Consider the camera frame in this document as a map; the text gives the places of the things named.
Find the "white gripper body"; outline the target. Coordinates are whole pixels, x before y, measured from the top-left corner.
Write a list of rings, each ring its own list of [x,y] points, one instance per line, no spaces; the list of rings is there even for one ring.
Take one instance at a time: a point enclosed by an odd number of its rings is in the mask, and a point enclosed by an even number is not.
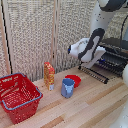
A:
[[[71,45],[70,55],[74,58],[77,58],[78,54],[84,51],[88,41],[88,38],[82,38],[77,43]],[[94,53],[94,57],[90,59],[91,51],[88,51],[87,54],[82,58],[82,62],[84,64],[94,64],[105,52],[106,50],[103,47],[98,46]]]

